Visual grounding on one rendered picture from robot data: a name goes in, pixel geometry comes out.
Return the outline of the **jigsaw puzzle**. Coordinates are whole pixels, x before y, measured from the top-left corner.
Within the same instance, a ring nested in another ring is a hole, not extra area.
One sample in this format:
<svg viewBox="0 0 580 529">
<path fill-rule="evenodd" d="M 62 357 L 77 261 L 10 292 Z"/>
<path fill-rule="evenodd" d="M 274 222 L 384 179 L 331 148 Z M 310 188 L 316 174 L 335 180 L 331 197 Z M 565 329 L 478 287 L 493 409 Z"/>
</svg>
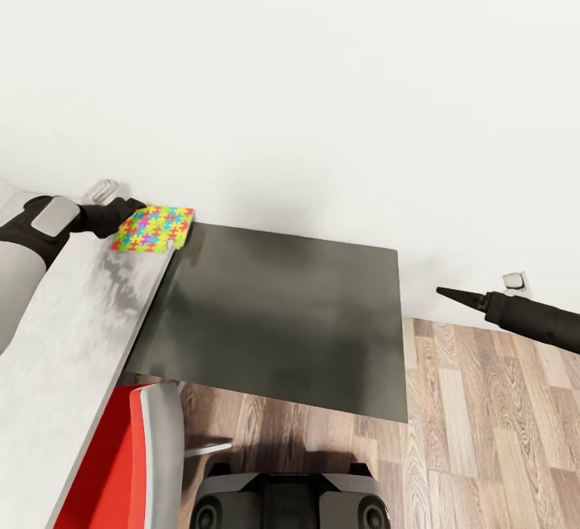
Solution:
<svg viewBox="0 0 580 529">
<path fill-rule="evenodd" d="M 116 233 L 112 251 L 144 252 L 162 254 L 168 251 L 169 239 L 177 249 L 184 246 L 188 235 L 194 209 L 170 208 L 166 206 L 147 206 L 136 209 L 135 213 Z"/>
</svg>

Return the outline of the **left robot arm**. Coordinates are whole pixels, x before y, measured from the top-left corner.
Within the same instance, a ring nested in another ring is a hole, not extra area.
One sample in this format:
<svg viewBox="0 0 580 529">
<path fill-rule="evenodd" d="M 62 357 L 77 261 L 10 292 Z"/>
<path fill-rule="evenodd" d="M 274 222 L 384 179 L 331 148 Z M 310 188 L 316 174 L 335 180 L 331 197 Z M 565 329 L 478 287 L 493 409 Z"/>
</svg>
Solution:
<svg viewBox="0 0 580 529">
<path fill-rule="evenodd" d="M 0 227 L 0 357 L 70 234 L 93 232 L 105 239 L 136 209 L 147 208 L 132 197 L 105 204 L 118 189 L 115 180 L 100 180 L 81 198 L 81 205 L 63 196 L 40 197 Z"/>
</svg>

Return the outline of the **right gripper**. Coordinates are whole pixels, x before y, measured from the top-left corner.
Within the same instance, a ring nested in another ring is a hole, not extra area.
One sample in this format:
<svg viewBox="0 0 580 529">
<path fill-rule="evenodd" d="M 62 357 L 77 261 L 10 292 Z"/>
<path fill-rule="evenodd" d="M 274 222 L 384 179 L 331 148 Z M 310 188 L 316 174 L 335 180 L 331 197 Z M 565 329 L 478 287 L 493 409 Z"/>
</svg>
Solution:
<svg viewBox="0 0 580 529">
<path fill-rule="evenodd" d="M 499 328 L 506 329 L 506 332 L 549 345 L 552 342 L 560 313 L 559 307 L 497 291 L 480 294 L 439 287 L 437 292 L 479 312 L 485 311 L 485 321 L 497 324 Z"/>
</svg>

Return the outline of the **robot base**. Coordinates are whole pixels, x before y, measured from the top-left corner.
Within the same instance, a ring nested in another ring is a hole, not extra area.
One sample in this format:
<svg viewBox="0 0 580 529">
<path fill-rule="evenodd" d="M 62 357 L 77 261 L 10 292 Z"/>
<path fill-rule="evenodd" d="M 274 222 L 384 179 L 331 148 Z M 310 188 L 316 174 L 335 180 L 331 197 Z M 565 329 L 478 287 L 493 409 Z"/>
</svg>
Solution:
<svg viewBox="0 0 580 529">
<path fill-rule="evenodd" d="M 351 473 L 236 473 L 214 463 L 189 529 L 391 529 L 381 484 L 367 464 Z"/>
</svg>

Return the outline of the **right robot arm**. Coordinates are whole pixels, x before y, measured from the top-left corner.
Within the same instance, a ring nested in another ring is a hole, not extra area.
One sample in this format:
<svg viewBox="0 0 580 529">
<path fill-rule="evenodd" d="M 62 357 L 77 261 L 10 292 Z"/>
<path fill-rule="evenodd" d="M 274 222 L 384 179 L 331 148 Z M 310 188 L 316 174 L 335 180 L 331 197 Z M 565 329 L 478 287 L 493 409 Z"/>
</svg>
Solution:
<svg viewBox="0 0 580 529">
<path fill-rule="evenodd" d="M 439 287 L 437 292 L 479 312 L 485 311 L 485 321 L 506 332 L 580 354 L 580 314 L 533 302 L 524 272 L 504 275 L 503 283 L 507 288 L 503 293 L 480 294 L 447 287 Z"/>
</svg>

